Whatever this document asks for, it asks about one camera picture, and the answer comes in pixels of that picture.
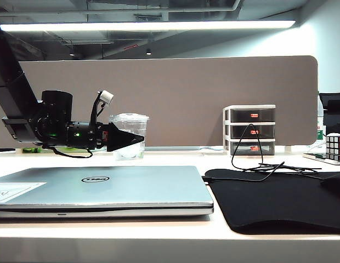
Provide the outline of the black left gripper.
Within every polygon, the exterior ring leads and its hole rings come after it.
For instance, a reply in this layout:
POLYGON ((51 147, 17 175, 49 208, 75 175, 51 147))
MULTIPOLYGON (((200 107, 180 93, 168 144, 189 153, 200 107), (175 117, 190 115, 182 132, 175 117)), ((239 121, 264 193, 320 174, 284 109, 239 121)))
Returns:
POLYGON ((119 130, 112 122, 102 124, 97 122, 92 126, 88 122, 70 122, 67 126, 66 146, 73 148, 107 147, 107 151, 115 151, 121 148, 143 142, 144 136, 119 130))

